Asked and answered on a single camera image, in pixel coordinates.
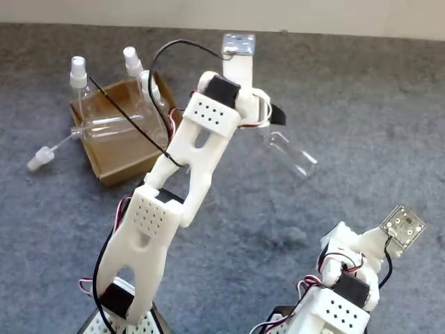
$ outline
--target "robotic arm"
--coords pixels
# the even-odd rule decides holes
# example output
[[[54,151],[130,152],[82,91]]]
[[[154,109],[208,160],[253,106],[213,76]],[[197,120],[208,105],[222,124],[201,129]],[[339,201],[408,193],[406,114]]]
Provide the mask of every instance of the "robotic arm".
[[[424,230],[425,223],[404,205],[397,206],[379,228],[363,234],[340,222],[321,239],[316,266],[321,281],[306,276],[306,293],[287,315],[272,314],[275,323],[266,333],[279,333],[279,324],[288,334],[362,334],[391,275],[391,258],[400,257]],[[389,272],[379,283],[384,257]]]
[[[111,237],[99,265],[97,293],[109,293],[118,271],[133,270],[134,299],[128,308],[117,312],[124,323],[136,325],[152,307],[152,301],[163,277],[165,258],[179,226],[188,227],[194,219],[211,185],[211,178],[236,128],[246,119],[267,122],[268,98],[252,94],[251,88],[205,72],[198,84],[167,152],[178,164],[191,169],[190,188],[184,202],[163,189],[165,181],[179,167],[166,156],[160,156],[152,172],[145,177],[131,198],[122,223]],[[207,142],[196,148],[201,131],[208,131]]]

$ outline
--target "hole pattern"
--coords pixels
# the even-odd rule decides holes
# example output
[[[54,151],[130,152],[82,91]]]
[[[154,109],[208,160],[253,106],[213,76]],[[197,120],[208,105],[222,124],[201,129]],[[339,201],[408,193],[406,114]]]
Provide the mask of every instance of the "hole pattern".
[[[331,303],[331,305],[335,305],[336,304],[335,301],[333,301],[333,300],[331,300],[330,303]],[[341,311],[341,310],[343,310],[342,304],[338,304],[337,307],[339,309],[339,312],[342,312]],[[346,322],[350,322],[350,320],[352,320],[352,319],[349,316],[350,310],[344,310],[344,313],[345,313],[344,315],[340,315],[340,314],[334,313],[332,316],[334,317],[334,319],[340,319],[341,323],[345,324]],[[331,314],[331,310],[330,309],[326,309],[326,314],[330,315]],[[349,323],[348,326],[349,326],[349,328],[353,328],[354,327],[354,325],[352,323]]]
[[[143,198],[140,199],[138,205],[135,206],[133,222],[139,227],[139,230],[148,235],[155,237],[165,220],[165,211],[159,208],[158,205],[148,202]]]
[[[213,108],[207,103],[198,102],[197,107],[192,112],[192,118],[200,120],[199,123],[204,125],[211,123],[219,125],[222,123],[222,117],[225,115],[223,111]]]

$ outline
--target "white 3d-printed robot arm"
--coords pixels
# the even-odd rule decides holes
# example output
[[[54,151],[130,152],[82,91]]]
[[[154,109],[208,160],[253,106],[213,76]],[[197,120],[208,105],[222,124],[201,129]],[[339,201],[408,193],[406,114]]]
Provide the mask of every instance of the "white 3d-printed robot arm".
[[[313,287],[288,321],[288,334],[362,334],[370,312],[380,299],[378,273],[385,249],[389,256],[400,257],[424,231],[425,223],[404,205],[397,206],[379,228],[363,234],[353,232],[340,222],[321,239],[321,263],[317,269],[327,288]],[[369,286],[361,307],[331,289],[345,268]]]
[[[202,92],[214,75],[212,72],[202,75],[198,85]],[[245,96],[242,88],[238,95]],[[250,110],[258,120],[258,97],[247,100],[252,101]],[[249,111],[247,103],[241,104],[244,113]],[[179,169],[164,155],[147,174],[145,184],[134,191],[122,223],[106,247],[97,275],[97,292],[102,295],[120,269],[133,270],[135,296],[126,314],[128,324],[136,325],[151,308],[177,228],[189,226],[194,219],[211,185],[213,171],[242,119],[237,110],[202,93],[194,93],[167,150],[177,163],[191,169],[184,203],[174,199],[164,202],[159,198],[159,189]],[[196,138],[203,130],[210,135],[202,147],[196,148]],[[112,310],[107,311],[116,316]]]

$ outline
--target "mounting plate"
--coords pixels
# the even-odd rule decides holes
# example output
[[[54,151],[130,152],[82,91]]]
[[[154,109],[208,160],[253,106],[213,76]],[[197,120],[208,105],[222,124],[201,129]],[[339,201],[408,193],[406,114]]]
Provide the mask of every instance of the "mounting plate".
[[[122,328],[117,328],[115,321],[107,313],[106,318],[116,333],[121,333]],[[152,308],[137,326],[127,326],[125,328],[126,334],[170,334],[166,322],[155,308]],[[105,326],[99,312],[94,311],[88,320],[82,325],[77,334],[110,334],[110,331]]]
[[[407,250],[425,230],[426,224],[405,205],[398,205],[380,225],[401,247]]]
[[[226,33],[222,40],[222,54],[253,56],[255,53],[255,35]]]

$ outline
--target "white spray pump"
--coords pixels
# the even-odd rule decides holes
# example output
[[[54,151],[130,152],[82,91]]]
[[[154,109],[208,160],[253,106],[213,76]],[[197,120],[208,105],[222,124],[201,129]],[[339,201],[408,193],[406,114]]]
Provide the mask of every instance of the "white spray pump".
[[[87,86],[87,74],[86,74],[86,60],[84,57],[75,56],[71,60],[71,72],[70,72],[70,85],[73,88],[76,98],[79,101],[79,111],[83,117],[82,103],[81,100],[88,93]],[[61,140],[57,145],[49,148],[48,146],[41,147],[35,154],[34,157],[28,162],[27,166],[31,172],[35,172],[41,166],[48,164],[55,157],[54,152],[64,143],[66,143],[70,138],[74,138],[74,134],[71,133],[69,136]]]

